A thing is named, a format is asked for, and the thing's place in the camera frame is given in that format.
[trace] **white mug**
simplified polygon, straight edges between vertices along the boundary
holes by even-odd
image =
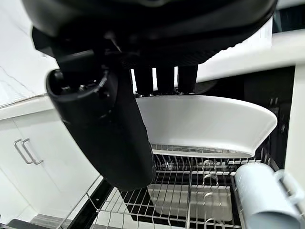
[[[284,177],[294,186],[292,196],[279,182]],[[304,192],[287,172],[274,172],[263,163],[249,163],[237,170],[235,181],[249,229],[303,228],[302,217],[294,205],[304,198]]]

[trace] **cabinet handle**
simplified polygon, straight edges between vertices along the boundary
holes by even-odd
[[[25,161],[25,163],[27,163],[28,165],[29,165],[29,164],[32,164],[33,161],[28,161],[28,160],[25,158],[25,156],[22,154],[22,152],[20,151],[20,149],[18,148],[18,146],[17,146],[17,143],[18,143],[18,142],[21,142],[21,139],[18,139],[18,140],[16,140],[16,141],[14,141],[14,147],[15,147],[15,149],[16,149],[17,152],[20,154],[20,156],[21,156],[22,159]]]
[[[27,152],[27,154],[29,155],[29,157],[31,158],[31,160],[34,162],[34,164],[39,165],[41,162],[43,162],[43,160],[40,161],[36,161],[35,158],[33,158],[32,154],[29,152],[29,150],[27,149],[27,147],[25,146],[25,143],[27,141],[29,141],[30,139],[27,138],[25,140],[22,141],[21,145],[24,148],[25,152]]]

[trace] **white countertop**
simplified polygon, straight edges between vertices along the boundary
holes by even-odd
[[[305,63],[305,30],[275,34],[272,46],[211,58],[198,67],[197,82]],[[0,106],[0,120],[54,109],[47,95]]]

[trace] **cabinet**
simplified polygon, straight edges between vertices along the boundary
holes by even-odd
[[[7,224],[21,215],[29,204],[2,170],[0,170],[0,182],[0,223]]]
[[[1,120],[0,136],[0,168],[39,214],[66,217],[99,175],[54,110]]]
[[[74,205],[99,173],[79,149],[55,110],[13,118],[25,147]]]

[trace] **wire dish rack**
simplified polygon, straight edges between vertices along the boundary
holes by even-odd
[[[121,229],[245,229],[234,175],[244,164],[278,166],[262,147],[248,159],[154,155],[156,176],[145,188],[114,188],[97,208],[96,224]],[[65,220],[58,228],[65,228]]]

